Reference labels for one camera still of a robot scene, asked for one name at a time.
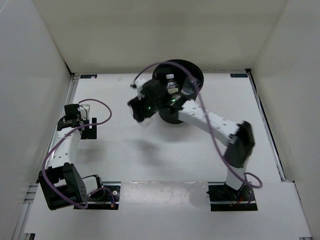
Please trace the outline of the tall clear white-label bottle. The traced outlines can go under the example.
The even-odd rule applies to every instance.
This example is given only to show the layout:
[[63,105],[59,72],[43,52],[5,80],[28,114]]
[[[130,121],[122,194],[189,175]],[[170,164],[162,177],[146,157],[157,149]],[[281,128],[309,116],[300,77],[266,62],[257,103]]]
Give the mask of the tall clear white-label bottle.
[[174,94],[179,92],[179,85],[175,80],[174,74],[167,74],[166,80],[167,80],[166,89],[169,94]]

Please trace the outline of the clear crushed water bottle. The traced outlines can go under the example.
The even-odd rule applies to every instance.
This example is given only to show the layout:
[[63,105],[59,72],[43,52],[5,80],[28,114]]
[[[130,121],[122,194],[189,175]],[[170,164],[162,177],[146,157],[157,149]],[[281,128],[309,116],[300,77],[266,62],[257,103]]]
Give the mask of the clear crushed water bottle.
[[196,95],[201,89],[201,81],[195,77],[186,77],[181,89],[181,93],[186,96]]

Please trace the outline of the small black label bottle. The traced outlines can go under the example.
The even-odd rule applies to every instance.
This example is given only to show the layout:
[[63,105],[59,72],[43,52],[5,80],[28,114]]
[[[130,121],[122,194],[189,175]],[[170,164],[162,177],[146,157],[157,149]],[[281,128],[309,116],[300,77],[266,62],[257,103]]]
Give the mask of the small black label bottle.
[[146,128],[148,127],[149,125],[151,125],[153,123],[153,118],[150,117],[150,118],[145,118],[142,122],[140,122],[139,124],[143,127],[143,128]]

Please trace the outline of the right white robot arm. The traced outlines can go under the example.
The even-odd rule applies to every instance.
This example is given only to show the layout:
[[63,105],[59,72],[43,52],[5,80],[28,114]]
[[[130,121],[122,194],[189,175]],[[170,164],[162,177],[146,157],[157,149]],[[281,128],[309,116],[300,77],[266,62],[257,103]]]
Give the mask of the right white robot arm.
[[252,126],[247,121],[235,123],[205,110],[184,92],[168,91],[156,79],[138,78],[130,85],[137,96],[127,105],[133,119],[141,126],[148,126],[152,117],[161,111],[177,121],[185,122],[211,134],[226,150],[223,161],[228,170],[224,193],[230,200],[238,199],[245,183],[247,160],[255,145]]

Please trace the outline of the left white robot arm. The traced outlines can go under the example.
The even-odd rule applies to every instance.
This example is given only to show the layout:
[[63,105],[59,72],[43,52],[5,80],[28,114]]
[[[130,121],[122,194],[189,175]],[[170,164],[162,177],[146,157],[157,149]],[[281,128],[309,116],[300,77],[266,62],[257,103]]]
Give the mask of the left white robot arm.
[[105,188],[98,175],[82,178],[74,165],[76,150],[80,140],[95,140],[97,127],[95,117],[90,118],[90,105],[68,104],[64,106],[64,116],[57,123],[55,146],[45,161],[38,180],[50,210],[74,206],[87,207],[88,195],[100,200]]

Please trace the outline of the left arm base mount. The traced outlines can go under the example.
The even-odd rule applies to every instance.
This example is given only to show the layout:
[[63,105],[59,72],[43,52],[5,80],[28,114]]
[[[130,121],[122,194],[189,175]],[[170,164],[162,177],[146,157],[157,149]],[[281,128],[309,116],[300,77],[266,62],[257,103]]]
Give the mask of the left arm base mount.
[[120,206],[120,196],[121,196],[121,182],[103,182],[103,187],[108,188],[101,189],[95,192],[93,195],[91,193],[94,190],[87,191],[87,203],[88,206],[86,210],[110,210],[116,211]]

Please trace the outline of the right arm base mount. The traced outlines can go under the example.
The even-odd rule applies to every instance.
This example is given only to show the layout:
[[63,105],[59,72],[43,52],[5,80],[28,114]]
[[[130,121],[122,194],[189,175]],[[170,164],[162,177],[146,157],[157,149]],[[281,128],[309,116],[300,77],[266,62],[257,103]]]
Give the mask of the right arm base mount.
[[254,191],[243,184],[239,190],[224,182],[208,182],[211,212],[252,212],[258,211]]

